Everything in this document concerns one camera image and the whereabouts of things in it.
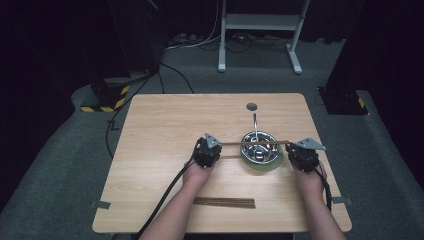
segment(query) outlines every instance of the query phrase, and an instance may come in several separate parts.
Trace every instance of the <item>person's arm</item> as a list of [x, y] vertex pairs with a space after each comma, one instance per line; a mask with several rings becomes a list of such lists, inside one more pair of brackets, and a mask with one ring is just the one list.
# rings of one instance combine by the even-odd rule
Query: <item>person's arm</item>
[[[320, 163], [317, 170], [326, 178], [324, 166]], [[323, 199], [324, 185], [315, 171], [302, 172], [293, 167], [297, 185], [306, 206], [309, 233], [313, 240], [347, 239], [331, 214]]]
[[211, 168], [194, 163], [183, 175], [183, 185], [165, 208], [147, 227], [139, 240], [184, 239], [191, 206], [199, 190], [206, 184]]

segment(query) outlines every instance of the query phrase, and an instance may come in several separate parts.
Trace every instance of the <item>gray floor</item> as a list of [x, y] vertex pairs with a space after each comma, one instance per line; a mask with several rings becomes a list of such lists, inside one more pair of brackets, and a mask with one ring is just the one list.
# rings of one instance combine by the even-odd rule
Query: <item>gray floor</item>
[[[218, 52], [199, 48], [167, 50], [162, 62], [183, 73], [195, 93], [302, 93], [308, 103], [347, 209], [350, 239], [424, 239], [424, 194], [404, 164], [382, 123], [372, 96], [358, 94], [368, 116], [328, 115], [317, 87], [324, 86], [343, 43], [300, 42], [303, 74], [295, 75], [283, 45], [258, 44], [243, 53], [227, 52], [227, 71], [217, 72]], [[229, 44], [233, 50], [246, 45]], [[161, 66], [165, 93], [190, 93], [184, 79]], [[141, 86], [130, 87], [134, 94]], [[106, 144], [107, 121], [114, 113], [83, 113], [89, 86], [76, 91], [75, 113], [50, 138], [0, 216], [0, 239], [129, 239], [97, 234], [91, 225], [112, 159]], [[153, 76], [138, 94], [160, 94]], [[117, 116], [121, 129], [128, 110]], [[120, 129], [111, 131], [114, 151]], [[257, 239], [278, 239], [263, 235]], [[309, 239], [306, 233], [297, 239]]]

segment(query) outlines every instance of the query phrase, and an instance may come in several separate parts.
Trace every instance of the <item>white cable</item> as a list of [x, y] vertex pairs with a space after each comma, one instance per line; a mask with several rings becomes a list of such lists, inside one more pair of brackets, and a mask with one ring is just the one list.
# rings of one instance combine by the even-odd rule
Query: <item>white cable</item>
[[209, 40], [209, 39], [212, 37], [213, 33], [215, 32], [216, 23], [218, 22], [218, 11], [219, 11], [219, 5], [218, 5], [218, 2], [219, 2], [219, 0], [216, 0], [215, 23], [214, 23], [214, 25], [213, 25], [213, 29], [212, 29], [211, 34], [209, 35], [209, 37], [208, 37], [205, 41], [200, 42], [200, 43], [197, 43], [197, 44], [193, 44], [193, 45], [167, 47], [167, 48], [165, 48], [164, 50], [175, 49], [175, 48], [197, 47], [197, 46], [200, 46], [200, 45], [203, 45], [203, 44], [206, 44], [206, 43], [212, 42], [212, 41], [216, 40], [217, 38], [219, 38], [220, 36], [218, 36], [218, 37], [216, 37], [216, 38], [214, 38], [214, 39], [212, 39], [212, 40]]

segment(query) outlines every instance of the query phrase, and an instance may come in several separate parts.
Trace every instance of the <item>person's right arm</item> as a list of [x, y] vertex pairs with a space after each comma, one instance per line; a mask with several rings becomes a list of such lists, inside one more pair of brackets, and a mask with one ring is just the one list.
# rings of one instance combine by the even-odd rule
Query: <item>person's right arm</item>
[[[320, 163], [317, 170], [323, 171], [326, 178], [324, 166]], [[313, 240], [339, 240], [347, 239], [331, 214], [323, 199], [324, 184], [315, 171], [302, 172], [293, 167], [297, 186], [305, 201], [306, 217], [309, 233]]]

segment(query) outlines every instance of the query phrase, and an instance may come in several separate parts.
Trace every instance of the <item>white metal stand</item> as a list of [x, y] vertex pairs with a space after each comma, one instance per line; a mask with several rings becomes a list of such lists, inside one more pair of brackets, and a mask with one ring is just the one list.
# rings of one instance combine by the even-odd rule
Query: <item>white metal stand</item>
[[300, 15], [227, 14], [227, 0], [223, 0], [221, 17], [221, 43], [219, 47], [218, 71], [225, 72], [225, 31], [227, 29], [286, 30], [294, 31], [287, 52], [296, 74], [302, 73], [295, 49], [302, 30], [310, 0], [304, 0]]

